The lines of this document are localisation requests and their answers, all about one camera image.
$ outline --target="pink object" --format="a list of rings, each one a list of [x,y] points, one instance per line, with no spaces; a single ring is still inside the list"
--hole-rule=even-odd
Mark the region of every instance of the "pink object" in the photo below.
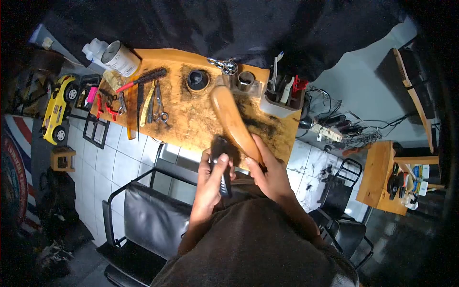
[[[87,98],[88,103],[92,104],[94,102],[94,97],[95,97],[95,94],[97,93],[97,90],[98,90],[97,87],[91,87],[91,89],[89,90],[88,98]]]

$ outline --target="tire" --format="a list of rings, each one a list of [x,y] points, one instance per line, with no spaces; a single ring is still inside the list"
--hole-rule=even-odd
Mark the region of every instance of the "tire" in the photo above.
[[[58,126],[53,131],[53,140],[55,142],[63,142],[66,137],[65,129],[61,126]]]
[[[78,97],[78,86],[72,83],[68,84],[67,87],[65,87],[64,100],[68,103],[68,102],[76,100],[77,97]]]

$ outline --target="wall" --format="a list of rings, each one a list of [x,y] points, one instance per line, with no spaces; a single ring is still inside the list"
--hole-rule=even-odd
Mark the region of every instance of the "wall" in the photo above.
[[[391,48],[400,48],[416,34],[414,23],[407,18],[383,39],[366,48],[344,54],[333,68],[324,71],[310,84],[324,89],[332,98],[342,100],[344,108],[339,111],[350,110],[362,119],[390,121],[401,117],[405,112],[377,77],[375,70]],[[382,130],[382,134],[387,134],[389,130]],[[404,147],[428,146],[423,126],[411,124],[408,120],[403,121],[382,140],[398,141]]]
[[[63,54],[66,58],[68,58],[70,61],[79,64],[77,65],[67,61],[62,67],[61,74],[75,73],[82,76],[95,73],[102,75],[104,73],[105,70],[94,63],[91,63],[87,68],[81,65],[81,63],[72,54],[70,54],[70,52],[67,51],[67,49],[64,46],[62,46],[56,38],[54,38],[54,36],[46,29],[46,27],[43,24],[40,24],[36,28],[32,36],[30,37],[29,43],[34,43],[41,47],[45,38],[50,38],[54,41],[51,45],[51,50],[59,52]]]

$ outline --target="chair backrest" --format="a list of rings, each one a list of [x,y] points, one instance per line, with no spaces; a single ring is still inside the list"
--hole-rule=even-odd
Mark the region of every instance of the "chair backrest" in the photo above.
[[[126,187],[124,232],[126,238],[169,259],[177,254],[188,229],[191,205],[138,182]]]
[[[364,224],[347,219],[334,220],[330,228],[331,235],[335,236],[343,256],[347,259],[350,259],[354,254],[366,231],[367,227]]]

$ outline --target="small wooden table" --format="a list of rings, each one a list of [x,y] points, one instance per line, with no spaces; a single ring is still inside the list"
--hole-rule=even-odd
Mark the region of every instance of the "small wooden table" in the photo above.
[[[210,147],[215,134],[222,134],[223,127],[218,121],[209,97],[210,91],[216,85],[216,79],[221,70],[207,62],[206,57],[175,49],[137,49],[135,52],[142,58],[142,64],[135,79],[145,71],[165,67],[168,71],[165,78],[159,80],[164,111],[169,114],[169,130],[162,123],[146,124],[140,128],[140,133],[157,138],[167,143],[194,152],[201,153]],[[204,70],[210,75],[209,85],[201,91],[192,91],[187,87],[186,80],[190,71]],[[260,94],[264,94],[269,78],[269,70],[248,65],[240,65],[239,71],[249,71],[260,82]],[[145,84],[144,99],[151,88],[151,83]],[[103,79],[99,89],[115,92],[109,83]],[[137,85],[125,91],[127,113],[117,116],[115,123],[132,130],[137,130]],[[234,94],[241,116],[250,132],[259,135],[278,158],[288,162],[301,112],[295,112],[286,118],[277,118],[259,109],[259,98]],[[102,109],[106,98],[102,97]],[[119,109],[119,101],[113,101],[114,110]],[[91,109],[97,114],[97,97]],[[101,118],[112,121],[112,116],[104,112]],[[245,168],[244,161],[239,165]]]
[[[438,156],[395,158],[392,144],[392,141],[377,141],[368,150],[357,201],[380,210],[405,215],[407,207],[402,204],[402,199],[395,196],[390,200],[387,193],[387,181],[392,174],[394,163],[398,163],[401,171],[409,172],[409,163],[438,164]]]

